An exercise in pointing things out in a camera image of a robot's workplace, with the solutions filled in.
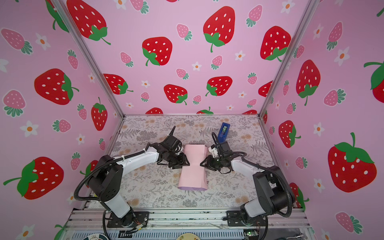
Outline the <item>purple wrapping paper sheet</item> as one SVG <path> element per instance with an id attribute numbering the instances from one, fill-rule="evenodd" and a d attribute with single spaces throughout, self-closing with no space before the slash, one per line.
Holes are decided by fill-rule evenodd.
<path id="1" fill-rule="evenodd" d="M 189 166 L 182 167 L 178 188 L 184 191 L 206 191 L 208 189 L 206 170 L 200 163 L 208 156 L 205 145 L 186 145 L 184 154 Z"/>

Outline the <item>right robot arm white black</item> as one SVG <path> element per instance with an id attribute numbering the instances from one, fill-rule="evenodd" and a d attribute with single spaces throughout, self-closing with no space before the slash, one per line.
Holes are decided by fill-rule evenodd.
<path id="1" fill-rule="evenodd" d="M 289 187 L 281 169 L 277 166 L 264 167 L 246 159 L 247 153 L 232 151 L 227 142 L 214 144 L 209 148 L 209 155 L 200 163 L 211 171 L 227 174 L 236 172 L 254 181 L 257 197 L 240 207 L 238 217 L 233 220 L 253 225 L 257 220 L 271 215 L 284 218 L 291 216 L 295 194 Z"/>

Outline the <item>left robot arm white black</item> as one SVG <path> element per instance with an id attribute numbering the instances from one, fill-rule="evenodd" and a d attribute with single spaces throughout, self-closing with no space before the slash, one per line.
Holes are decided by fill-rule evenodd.
<path id="1" fill-rule="evenodd" d="M 173 136 L 173 127 L 168 136 L 160 143 L 148 143 L 140 152 L 112 158 L 103 156 L 96 168 L 85 176 L 74 191 L 77 201 L 98 201 L 111 218 L 119 225 L 129 227 L 136 221 L 134 210 L 121 194 L 123 177 L 147 164 L 167 166 L 170 169 L 181 169 L 190 163 L 183 153 L 182 142 Z"/>

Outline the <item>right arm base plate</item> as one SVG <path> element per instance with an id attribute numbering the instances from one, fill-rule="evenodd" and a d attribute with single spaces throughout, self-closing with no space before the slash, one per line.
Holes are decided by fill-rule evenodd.
<path id="1" fill-rule="evenodd" d="M 249 217 L 244 211 L 226 211 L 222 218 L 229 227 L 265 227 L 267 216 Z"/>

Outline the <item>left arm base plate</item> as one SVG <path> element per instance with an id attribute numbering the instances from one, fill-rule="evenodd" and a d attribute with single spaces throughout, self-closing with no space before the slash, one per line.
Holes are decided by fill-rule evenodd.
<path id="1" fill-rule="evenodd" d="M 124 217 L 118 218 L 111 212 L 108 218 L 108 228 L 146 228 L 150 212 L 128 212 Z"/>

